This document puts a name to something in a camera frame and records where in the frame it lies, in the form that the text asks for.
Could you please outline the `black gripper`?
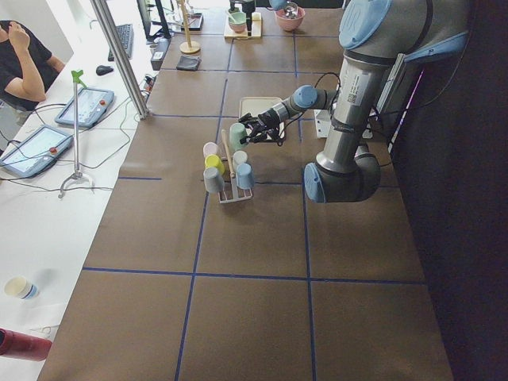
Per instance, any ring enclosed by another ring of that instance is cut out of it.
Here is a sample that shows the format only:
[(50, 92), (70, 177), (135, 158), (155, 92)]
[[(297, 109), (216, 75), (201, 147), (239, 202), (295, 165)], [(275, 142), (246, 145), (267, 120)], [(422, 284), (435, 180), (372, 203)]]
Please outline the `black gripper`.
[(252, 13), (255, 11), (255, 0), (242, 0), (241, 9), (246, 15), (247, 36), (252, 35)]
[(283, 130), (280, 129), (281, 120), (273, 109), (269, 109), (257, 117), (246, 113), (238, 119), (238, 122), (253, 124), (253, 135), (242, 137), (241, 144), (255, 144), (265, 140), (283, 141), (285, 139)]

